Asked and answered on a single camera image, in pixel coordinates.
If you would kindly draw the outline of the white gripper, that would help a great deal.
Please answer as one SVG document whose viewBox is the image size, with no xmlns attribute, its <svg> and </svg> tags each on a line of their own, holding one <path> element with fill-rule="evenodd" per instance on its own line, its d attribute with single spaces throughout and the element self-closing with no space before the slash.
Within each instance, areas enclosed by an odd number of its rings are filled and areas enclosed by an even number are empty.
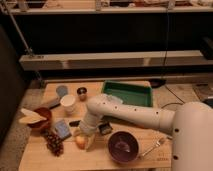
<svg viewBox="0 0 213 171">
<path fill-rule="evenodd" d="M 79 136 L 81 134 L 81 131 L 84 134 L 88 135 L 87 136 L 87 140 L 86 140 L 86 147 L 85 147 L 86 150 L 88 150 L 91 147 L 91 145 L 94 143 L 95 136 L 96 136 L 94 133 L 96 132 L 97 128 L 93 127 L 93 126 L 90 126 L 90 125 L 88 125 L 88 124 L 86 124 L 84 122 L 80 122 L 79 123 L 79 128 L 81 130 L 75 130 L 74 133 L 73 133 L 73 136 L 74 137 Z"/>
</svg>

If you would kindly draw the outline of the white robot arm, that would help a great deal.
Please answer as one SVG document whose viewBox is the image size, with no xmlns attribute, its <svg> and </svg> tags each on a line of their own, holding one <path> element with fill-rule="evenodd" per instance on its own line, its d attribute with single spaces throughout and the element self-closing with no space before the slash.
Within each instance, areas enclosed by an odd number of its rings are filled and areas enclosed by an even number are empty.
<svg viewBox="0 0 213 171">
<path fill-rule="evenodd" d="M 187 102 L 172 111 L 127 105 L 107 94 L 93 96 L 86 102 L 86 113 L 74 131 L 74 136 L 85 138 L 85 150 L 93 144 L 104 116 L 171 136 L 171 171 L 213 171 L 213 108 L 207 104 Z"/>
</svg>

